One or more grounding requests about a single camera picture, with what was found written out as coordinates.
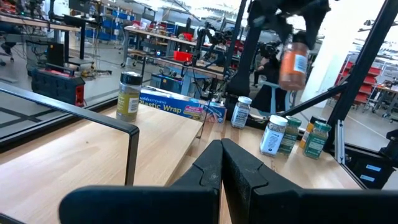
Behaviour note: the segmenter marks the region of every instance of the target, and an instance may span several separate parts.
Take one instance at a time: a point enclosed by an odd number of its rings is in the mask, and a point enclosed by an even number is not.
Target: red shelf
[[[346,77],[349,74],[349,71],[351,67],[353,66],[353,62],[348,62],[346,65],[344,64],[343,67],[341,68],[340,74],[338,75],[338,78],[336,80],[340,81],[342,77]],[[354,104],[363,104],[368,101],[368,98],[370,94],[372,93],[372,88],[376,84],[375,77],[381,74],[381,69],[380,68],[370,68],[368,74],[366,75],[366,78],[363,82],[363,85],[359,89],[358,94],[355,97]]]

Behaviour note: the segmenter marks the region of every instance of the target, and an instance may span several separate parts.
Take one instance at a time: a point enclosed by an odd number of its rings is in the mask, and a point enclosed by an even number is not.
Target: workbench
[[[58,31],[63,31],[65,33],[64,40],[64,61],[65,63],[79,61],[79,58],[71,58],[69,60],[69,32],[80,32],[80,28],[63,25],[63,24],[52,24],[49,21],[41,20],[41,19],[31,19],[29,17],[24,16],[16,16],[16,15],[7,15],[0,14],[0,21],[2,22],[10,22],[17,25],[27,25],[27,26],[36,26],[36,27],[50,27],[50,29],[54,29],[54,39],[56,42],[60,40],[60,34]]]
[[[189,92],[189,87],[191,84],[192,78],[212,78],[215,80],[224,80],[223,67],[218,67],[215,65],[209,66],[210,69],[217,70],[219,72],[213,72],[209,70],[205,70],[203,68],[185,66],[182,62],[175,62],[172,60],[167,60],[167,58],[151,58],[158,65],[165,66],[176,73],[183,74],[182,87],[181,87],[181,95],[187,96]],[[197,62],[199,66],[205,66],[204,64]]]
[[[264,131],[245,127],[237,129],[231,123],[205,123],[200,139],[194,140],[172,182],[177,180],[192,165],[206,147],[215,139],[229,138],[260,159],[267,167],[305,189],[361,189],[329,153],[321,153],[318,160],[303,155],[296,142],[289,157],[277,154],[275,157],[262,155],[259,151]],[[221,194],[220,223],[231,224],[224,190]]]
[[[383,102],[383,100],[385,99],[385,97],[388,93],[394,94],[394,97],[391,100],[391,103],[390,103],[387,111],[382,115],[383,118],[389,117],[389,116],[391,116],[392,109],[394,109],[395,104],[398,103],[398,91],[395,91],[395,90],[392,90],[391,88],[388,88],[385,86],[380,86],[380,85],[377,85],[376,88],[380,91],[380,97],[379,97],[376,105],[374,105],[374,111],[377,110],[378,108],[380,108],[381,103]]]
[[[126,41],[124,41],[124,46],[123,46],[123,63],[126,63],[126,59],[127,59],[127,51],[128,51],[128,47],[129,47],[129,34],[130,33],[138,34],[141,36],[149,35],[151,37],[158,37],[158,38],[167,40],[167,46],[166,46],[166,56],[167,57],[172,56],[174,54],[174,49],[175,49],[176,43],[187,44],[190,46],[196,46],[195,42],[180,40],[175,37],[169,37],[169,36],[162,35],[162,34],[156,34],[156,33],[148,32],[148,31],[140,30],[140,29],[135,29],[133,26],[126,26],[124,28],[124,36],[126,37]],[[136,49],[138,49],[138,47],[140,46],[140,41],[141,40],[139,38],[137,38]]]
[[[116,116],[116,106],[101,112]],[[202,123],[139,105],[134,185],[168,185]],[[0,154],[0,212],[25,223],[58,223],[58,205],[86,185],[123,185],[129,135],[78,121]]]

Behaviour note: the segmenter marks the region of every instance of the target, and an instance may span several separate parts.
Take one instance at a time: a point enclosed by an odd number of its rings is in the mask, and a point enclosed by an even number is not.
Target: spice jar
[[[321,118],[321,117],[318,117],[318,116],[312,116],[311,119],[310,119],[310,122],[308,123],[307,127],[305,128],[305,132],[304,132],[303,138],[300,141],[300,145],[299,146],[301,148],[304,148],[305,141],[307,140],[308,135],[312,132],[313,125],[317,121],[319,121],[321,123],[326,123],[326,119],[325,118]]]
[[[328,139],[328,132],[331,126],[329,124],[315,122],[314,129],[308,136],[307,142],[305,143],[303,154],[312,159],[318,159],[323,146]]]
[[[234,128],[243,129],[246,125],[250,113],[251,99],[245,96],[240,96],[235,105],[234,113],[232,114],[231,124]]]
[[[294,145],[296,144],[297,136],[299,135],[299,127],[301,125],[301,120],[294,118],[292,116],[287,116],[287,126],[285,128],[285,134],[280,143],[278,152],[290,155]]]
[[[274,156],[284,137],[287,120],[281,116],[271,115],[260,143],[260,153]]]
[[[122,72],[120,76],[116,119],[126,122],[136,120],[141,83],[142,77],[140,74],[135,72]]]
[[[305,87],[308,46],[305,32],[293,36],[292,43],[285,46],[279,70],[279,85],[284,90],[302,90]]]

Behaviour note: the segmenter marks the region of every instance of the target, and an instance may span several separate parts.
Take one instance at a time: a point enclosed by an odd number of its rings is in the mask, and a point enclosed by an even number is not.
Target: cardboard box
[[[208,108],[209,103],[205,100],[190,98],[150,86],[142,88],[139,99],[139,102],[143,105],[186,118],[214,123],[224,123],[225,121],[226,108],[219,103],[211,102]]]

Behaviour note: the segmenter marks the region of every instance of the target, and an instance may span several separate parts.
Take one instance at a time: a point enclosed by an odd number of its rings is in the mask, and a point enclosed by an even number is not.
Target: red bin
[[[186,52],[174,51],[174,60],[182,62],[190,62],[192,60],[192,54]]]
[[[186,40],[192,41],[192,34],[190,34],[190,33],[182,33],[182,34],[184,35]]]

